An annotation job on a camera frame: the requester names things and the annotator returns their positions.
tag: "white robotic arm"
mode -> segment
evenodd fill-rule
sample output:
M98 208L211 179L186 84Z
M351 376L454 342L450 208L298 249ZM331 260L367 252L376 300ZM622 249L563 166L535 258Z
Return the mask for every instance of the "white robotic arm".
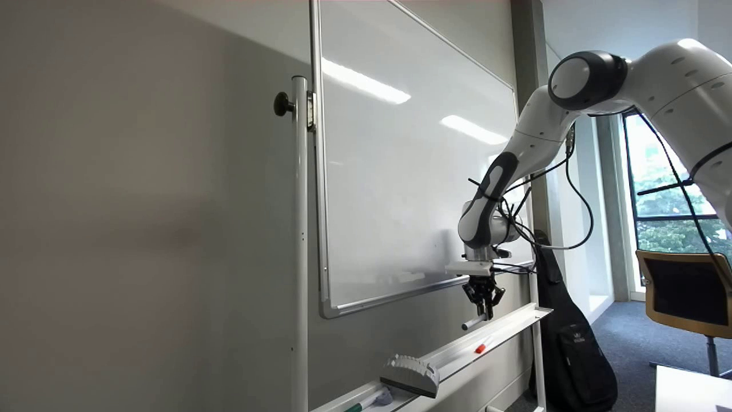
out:
M458 234L472 260L490 264L514 239L496 212L518 179L545 170L582 115L639 107L679 155L689 177L732 223L732 63L694 38L651 50L639 62L609 53L565 57L529 98L504 153L488 166Z

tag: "chair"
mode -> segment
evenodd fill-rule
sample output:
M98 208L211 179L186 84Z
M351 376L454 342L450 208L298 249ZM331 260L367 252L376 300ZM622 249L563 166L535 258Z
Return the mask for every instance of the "chair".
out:
M732 338L732 271L716 253L637 252L646 272L648 319L708 336L709 372L718 372L716 336Z

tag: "whiteboard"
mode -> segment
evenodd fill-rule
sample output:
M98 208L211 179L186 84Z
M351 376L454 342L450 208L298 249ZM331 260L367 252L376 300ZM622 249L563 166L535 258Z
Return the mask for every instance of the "whiteboard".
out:
M317 0L313 29L325 314L456 283L469 179L505 146L514 91L398 3Z

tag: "desk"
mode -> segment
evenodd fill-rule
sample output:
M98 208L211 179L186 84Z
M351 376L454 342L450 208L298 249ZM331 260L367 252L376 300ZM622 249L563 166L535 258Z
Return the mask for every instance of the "desk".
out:
M679 371L656 368L656 412L731 412L732 379Z

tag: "window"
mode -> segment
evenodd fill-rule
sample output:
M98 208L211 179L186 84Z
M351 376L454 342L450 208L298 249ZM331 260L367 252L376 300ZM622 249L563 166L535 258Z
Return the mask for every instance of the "window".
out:
M624 138L637 219L637 247L653 252L708 252L694 223L696 212L709 247L732 258L731 234L696 186L686 186L694 210L689 210L681 187L639 195L643 189L673 186L677 181L662 141L640 115L624 115ZM670 149L668 153L679 172L679 179L685 181L689 177L685 164Z

